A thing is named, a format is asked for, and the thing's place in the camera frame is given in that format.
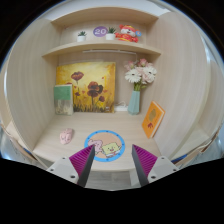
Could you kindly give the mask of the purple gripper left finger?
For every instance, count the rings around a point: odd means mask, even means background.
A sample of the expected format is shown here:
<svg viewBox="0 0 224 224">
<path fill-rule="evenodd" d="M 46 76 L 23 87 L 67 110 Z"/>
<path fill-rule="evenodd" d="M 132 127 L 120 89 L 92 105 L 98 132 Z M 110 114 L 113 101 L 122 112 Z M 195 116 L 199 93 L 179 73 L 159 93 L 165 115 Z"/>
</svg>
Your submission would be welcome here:
<svg viewBox="0 0 224 224">
<path fill-rule="evenodd" d="M 94 157 L 95 146 L 91 145 L 70 157 L 60 158 L 47 171 L 84 187 L 87 183 Z"/>
</svg>

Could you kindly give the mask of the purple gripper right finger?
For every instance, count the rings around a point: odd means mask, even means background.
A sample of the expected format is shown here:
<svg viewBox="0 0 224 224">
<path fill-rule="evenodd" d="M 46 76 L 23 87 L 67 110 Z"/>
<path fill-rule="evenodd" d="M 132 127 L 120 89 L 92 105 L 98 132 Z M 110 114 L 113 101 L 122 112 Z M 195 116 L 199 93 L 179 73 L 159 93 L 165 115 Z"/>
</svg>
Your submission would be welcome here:
<svg viewBox="0 0 224 224">
<path fill-rule="evenodd" d="M 178 171 L 167 157 L 157 157 L 137 145 L 132 145 L 132 158 L 141 186 L 146 186 Z"/>
</svg>

